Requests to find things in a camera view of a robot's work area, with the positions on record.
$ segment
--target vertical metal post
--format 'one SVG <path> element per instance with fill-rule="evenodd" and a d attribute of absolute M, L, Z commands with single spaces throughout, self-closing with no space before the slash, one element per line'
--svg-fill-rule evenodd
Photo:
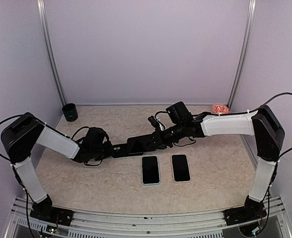
<path fill-rule="evenodd" d="M 44 0 L 37 0 L 37 3 L 38 3 L 38 11 L 39 11 L 39 17 L 40 17 L 40 22 L 41 22 L 41 26 L 42 26 L 42 31 L 43 31 L 43 35 L 45 38 L 46 48 L 47 48 L 48 57 L 49 57 L 50 65 L 51 65 L 51 70 L 53 73 L 53 77 L 55 80 L 55 84 L 57 87 L 57 91 L 58 91 L 58 95 L 59 95 L 61 104 L 64 106 L 66 104 L 66 99 L 64 96 L 64 91 L 62 88 L 60 77 L 58 75 L 56 61 L 55 61 L 55 58 L 53 55 L 52 45 L 51 45 L 51 41 L 50 41 L 49 28 L 48 28 L 48 22 L 47 22 L 47 16 L 46 16 L 45 2 L 44 2 Z"/>
<path fill-rule="evenodd" d="M 247 22 L 246 22 L 246 27 L 245 27 L 243 45 L 242 45 L 242 48 L 240 51 L 240 56 L 239 56 L 238 66 L 236 69 L 234 84 L 233 84 L 230 98 L 228 101 L 229 108 L 231 108 L 233 106 L 233 102 L 234 102 L 235 96 L 237 94 L 239 82 L 241 79 L 241 74 L 243 71 L 243 67 L 244 67 L 244 63 L 245 63 L 245 59 L 246 59 L 246 55 L 247 55 L 249 39 L 251 36 L 251 29 L 252 29 L 252 24 L 253 24 L 253 20 L 254 20 L 255 6 L 256 6 L 256 0 L 249 0 Z"/>

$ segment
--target black cup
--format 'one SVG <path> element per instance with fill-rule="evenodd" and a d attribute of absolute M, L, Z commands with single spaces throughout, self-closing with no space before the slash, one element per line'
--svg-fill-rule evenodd
<path fill-rule="evenodd" d="M 75 121 L 78 118 L 76 106 L 74 103 L 68 103 L 62 107 L 63 114 L 67 121 Z"/>

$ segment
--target white wall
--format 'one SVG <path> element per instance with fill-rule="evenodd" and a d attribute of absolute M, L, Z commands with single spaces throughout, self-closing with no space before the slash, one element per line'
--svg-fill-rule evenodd
<path fill-rule="evenodd" d="M 50 0 L 68 101 L 227 103 L 249 0 Z"/>
<path fill-rule="evenodd" d="M 292 92 L 292 1 L 257 1 L 246 64 L 233 109 L 254 109 L 273 95 Z M 282 151 L 292 146 L 292 97 L 269 106 L 286 131 Z M 255 150 L 252 138 L 249 142 Z M 292 223 L 292 152 L 279 164 L 273 191 L 281 195 Z"/>
<path fill-rule="evenodd" d="M 25 112 L 55 126 L 60 103 L 53 82 L 35 0 L 0 1 L 0 121 Z M 42 148 L 33 151 L 34 164 Z M 0 157 L 0 237 L 22 189 Z"/>

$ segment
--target white arm segment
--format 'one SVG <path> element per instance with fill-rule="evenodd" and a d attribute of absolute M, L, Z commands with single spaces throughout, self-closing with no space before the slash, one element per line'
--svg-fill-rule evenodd
<path fill-rule="evenodd" d="M 255 135 L 251 118 L 256 114 L 257 111 L 228 116 L 207 115 L 201 123 L 202 130 L 206 136 L 221 134 Z"/>
<path fill-rule="evenodd" d="M 80 149 L 75 141 L 51 130 L 47 126 L 41 132 L 36 144 L 43 145 L 71 159 L 76 156 Z"/>
<path fill-rule="evenodd" d="M 47 194 L 39 182 L 30 157 L 12 166 L 16 169 L 23 185 L 35 203 L 39 203 L 47 198 Z"/>
<path fill-rule="evenodd" d="M 277 162 L 266 161 L 258 157 L 256 175 L 249 192 L 250 199 L 256 202 L 264 200 L 276 163 Z"/>

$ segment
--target black smartphone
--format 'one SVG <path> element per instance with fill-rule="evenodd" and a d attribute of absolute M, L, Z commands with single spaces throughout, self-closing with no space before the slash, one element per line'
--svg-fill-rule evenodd
<path fill-rule="evenodd" d="M 171 161 L 175 182 L 189 182 L 191 177 L 186 155 L 172 155 Z"/>
<path fill-rule="evenodd" d="M 160 183 L 159 164 L 156 156 L 142 157 L 141 177 L 144 185 L 155 185 Z"/>

